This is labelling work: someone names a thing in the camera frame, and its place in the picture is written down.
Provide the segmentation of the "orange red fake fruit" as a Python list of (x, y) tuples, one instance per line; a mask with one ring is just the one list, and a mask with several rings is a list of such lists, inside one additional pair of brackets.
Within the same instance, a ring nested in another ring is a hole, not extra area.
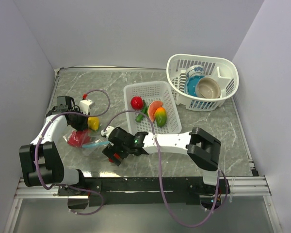
[(120, 162), (119, 159), (120, 159), (119, 155), (115, 153), (113, 156), (109, 158), (109, 162), (116, 164)]

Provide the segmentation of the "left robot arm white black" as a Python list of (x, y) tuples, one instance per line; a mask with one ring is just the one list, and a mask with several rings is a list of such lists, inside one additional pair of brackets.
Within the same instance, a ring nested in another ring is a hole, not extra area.
[(81, 113), (81, 108), (72, 97), (57, 97), (57, 105), (48, 111), (38, 137), (19, 149), (22, 175), (27, 187), (43, 186), (49, 190), (56, 184), (64, 184), (69, 185), (75, 195), (86, 191), (87, 183), (82, 171), (64, 167), (56, 144), (68, 126), (78, 133), (86, 132), (87, 121), (88, 117)]

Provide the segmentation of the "green fake pepper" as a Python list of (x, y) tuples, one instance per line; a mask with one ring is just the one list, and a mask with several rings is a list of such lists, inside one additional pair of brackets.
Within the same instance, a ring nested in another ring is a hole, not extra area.
[(146, 105), (146, 102), (143, 100), (143, 107), (142, 107), (140, 113), (138, 114), (138, 116), (135, 118), (135, 121), (141, 122), (143, 117), (144, 117), (144, 114), (146, 114), (146, 112), (147, 112), (147, 105)]

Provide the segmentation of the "fake watermelon slice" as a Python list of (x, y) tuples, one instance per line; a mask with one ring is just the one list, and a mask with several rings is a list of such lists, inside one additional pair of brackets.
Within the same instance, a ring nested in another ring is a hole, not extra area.
[(163, 106), (163, 102), (160, 100), (155, 100), (150, 103), (150, 105), (147, 107), (147, 115), (151, 122), (155, 121), (155, 112), (158, 108)]

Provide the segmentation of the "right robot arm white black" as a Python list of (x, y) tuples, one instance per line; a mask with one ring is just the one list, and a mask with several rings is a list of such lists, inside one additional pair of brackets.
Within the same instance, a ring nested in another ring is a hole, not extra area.
[(183, 154), (202, 170), (202, 186), (207, 193), (214, 193), (220, 186), (217, 176), (221, 141), (201, 128), (178, 134), (137, 132), (132, 135), (120, 127), (108, 126), (100, 134), (109, 141), (102, 153), (117, 166), (130, 154), (140, 156), (159, 151)]

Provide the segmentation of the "red fake pepper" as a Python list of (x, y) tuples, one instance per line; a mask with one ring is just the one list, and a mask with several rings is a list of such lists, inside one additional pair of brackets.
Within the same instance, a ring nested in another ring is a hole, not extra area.
[(134, 110), (141, 110), (144, 106), (143, 99), (139, 96), (135, 96), (130, 101), (131, 107)]

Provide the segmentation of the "yellow fake fruit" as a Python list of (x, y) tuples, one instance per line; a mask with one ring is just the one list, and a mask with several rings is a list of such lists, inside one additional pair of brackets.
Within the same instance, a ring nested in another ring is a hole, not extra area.
[(87, 125), (88, 125), (89, 129), (91, 129), (95, 132), (98, 131), (99, 126), (100, 126), (99, 118), (98, 117), (88, 117)]

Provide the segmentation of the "clear zip top bag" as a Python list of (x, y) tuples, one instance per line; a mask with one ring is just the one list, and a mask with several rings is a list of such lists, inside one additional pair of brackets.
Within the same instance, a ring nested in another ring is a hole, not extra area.
[(76, 148), (68, 145), (67, 140), (68, 136), (76, 131), (74, 129), (69, 129), (66, 134), (63, 135), (64, 145), (67, 146), (71, 152), (76, 154), (80, 154), (82, 156), (90, 156), (91, 154), (100, 154), (101, 151), (108, 145), (108, 140), (101, 137), (98, 132), (95, 132), (91, 129), (89, 130), (89, 136), (91, 137), (91, 141), (87, 144), (84, 144), (81, 148)]

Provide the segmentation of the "orange green fake mango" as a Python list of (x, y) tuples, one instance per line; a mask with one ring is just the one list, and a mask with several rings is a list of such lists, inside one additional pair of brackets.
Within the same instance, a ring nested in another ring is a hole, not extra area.
[(155, 112), (155, 121), (158, 127), (165, 126), (167, 122), (167, 113), (163, 107), (159, 107)]

